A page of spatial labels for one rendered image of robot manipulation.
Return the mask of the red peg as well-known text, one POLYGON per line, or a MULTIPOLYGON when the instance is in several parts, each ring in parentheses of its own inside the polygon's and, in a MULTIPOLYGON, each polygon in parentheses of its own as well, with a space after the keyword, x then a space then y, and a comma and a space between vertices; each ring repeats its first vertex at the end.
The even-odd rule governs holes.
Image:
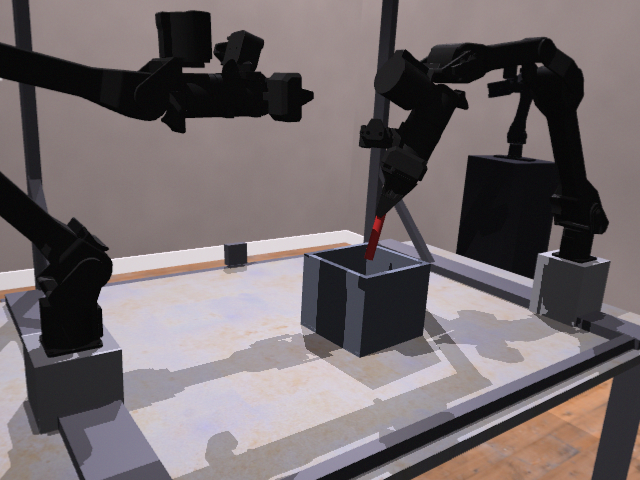
POLYGON ((377 244, 378 244, 378 241, 379 241, 379 237, 380 237, 380 234, 381 234, 381 230, 382 230, 382 227, 383 227, 385 216, 386 216, 386 214, 381 218, 378 217, 378 216, 376 216, 376 218, 375 218, 375 222, 374 222, 374 225, 373 225, 373 229, 372 229, 371 236, 370 236, 370 239, 369 239, 369 243, 368 243, 368 246, 367 246, 367 250, 366 250, 366 253, 365 253, 365 259, 373 260, 373 258, 374 258, 374 254, 375 254, 375 251, 376 251, 376 248, 377 248, 377 244))

